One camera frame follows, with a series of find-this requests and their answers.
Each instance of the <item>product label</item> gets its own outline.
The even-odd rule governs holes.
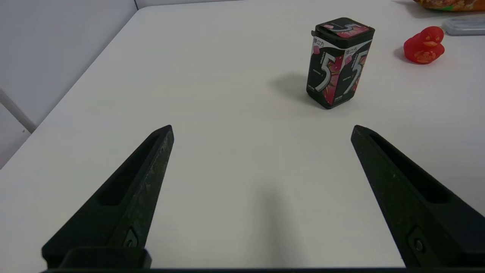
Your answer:
[[[371,42],[341,49],[313,37],[307,89],[321,94],[329,105],[351,97],[357,88]]]
[[[361,26],[355,21],[352,21],[348,18],[335,19],[333,21],[325,23],[323,27],[342,38],[350,38],[352,36],[364,33],[369,30],[368,27]]]

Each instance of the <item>black gum container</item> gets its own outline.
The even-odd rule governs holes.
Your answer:
[[[307,93],[330,109],[351,99],[357,89],[375,29],[349,18],[315,26]]]

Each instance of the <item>printed number 5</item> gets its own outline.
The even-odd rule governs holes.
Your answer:
[[[323,82],[321,84],[315,87],[315,90],[317,90],[317,92],[320,92],[325,87],[327,87],[330,79],[332,78],[332,73],[330,73],[330,69],[328,68],[328,61],[332,61],[332,63],[335,63],[335,57],[328,53],[325,53],[325,57],[323,58],[322,62],[322,70],[325,72],[325,79],[323,79]]]
[[[352,29],[354,29],[353,27],[360,27],[359,25],[357,24],[348,24],[348,25],[345,25],[346,29],[341,29],[341,30],[334,30],[332,29],[332,31],[335,31],[335,32],[344,32],[344,31],[350,31]]]
[[[347,87],[347,90],[345,90],[345,92],[343,93],[344,95],[347,94],[350,91],[350,89],[352,89],[352,87],[356,83],[356,80],[360,77],[360,74],[362,72],[362,66],[360,65],[360,60],[362,59],[362,57],[367,55],[368,52],[369,51],[366,50],[366,51],[362,51],[361,53],[357,54],[356,62],[352,66],[352,73],[355,72],[355,71],[357,71],[357,73],[354,76],[354,78],[352,79],[352,82],[350,83],[349,87]]]

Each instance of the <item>pink label graphic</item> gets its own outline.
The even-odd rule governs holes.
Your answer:
[[[337,34],[338,36],[340,36],[342,38],[350,38],[352,36],[364,33],[364,32],[369,30],[368,27],[364,27],[364,26],[357,25],[357,24],[345,25],[346,29],[343,29],[343,30],[336,30],[331,25],[324,25],[324,27],[327,28],[327,29],[330,29],[333,33]]]

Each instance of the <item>rubber duck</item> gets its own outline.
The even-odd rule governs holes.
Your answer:
[[[427,27],[404,43],[404,55],[413,63],[429,64],[445,52],[444,36],[440,27]]]

